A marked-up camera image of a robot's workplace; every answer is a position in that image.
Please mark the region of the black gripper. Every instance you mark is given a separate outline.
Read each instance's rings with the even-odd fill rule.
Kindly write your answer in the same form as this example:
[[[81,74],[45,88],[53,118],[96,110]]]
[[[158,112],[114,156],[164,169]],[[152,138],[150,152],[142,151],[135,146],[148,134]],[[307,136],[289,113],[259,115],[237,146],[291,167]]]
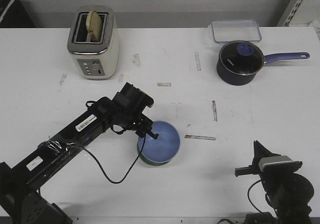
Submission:
[[[127,130],[132,130],[138,136],[148,134],[153,139],[158,138],[159,134],[152,132],[153,121],[142,113],[145,107],[153,106],[154,100],[152,97],[134,85],[125,83],[112,101],[116,104],[117,110],[110,118],[110,128],[114,130],[114,125],[122,128],[122,130],[114,131],[114,133],[121,135]]]
[[[235,176],[241,175],[279,175],[291,174],[302,167],[302,161],[293,161],[286,155],[272,153],[259,141],[253,142],[254,157],[252,164],[247,167],[235,169]]]

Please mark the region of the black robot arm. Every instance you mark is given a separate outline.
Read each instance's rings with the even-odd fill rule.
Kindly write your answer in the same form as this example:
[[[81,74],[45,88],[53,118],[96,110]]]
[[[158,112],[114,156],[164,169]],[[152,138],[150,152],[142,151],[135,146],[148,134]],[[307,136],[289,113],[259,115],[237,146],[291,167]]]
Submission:
[[[132,130],[141,138],[152,132],[153,122],[143,115],[154,100],[142,90],[126,83],[113,99],[102,97],[87,101],[87,110],[13,168],[0,164],[0,202],[13,223],[72,223],[72,219],[55,203],[39,193],[51,177],[85,149],[99,135],[115,125],[119,134]]]
[[[252,164],[235,169],[235,176],[259,175],[260,180],[253,185],[262,184],[265,200],[275,211],[263,212],[256,206],[257,213],[249,213],[244,223],[311,223],[308,202],[314,195],[311,182],[296,171],[302,167],[301,161],[294,161],[286,155],[270,152],[259,141],[253,142]]]

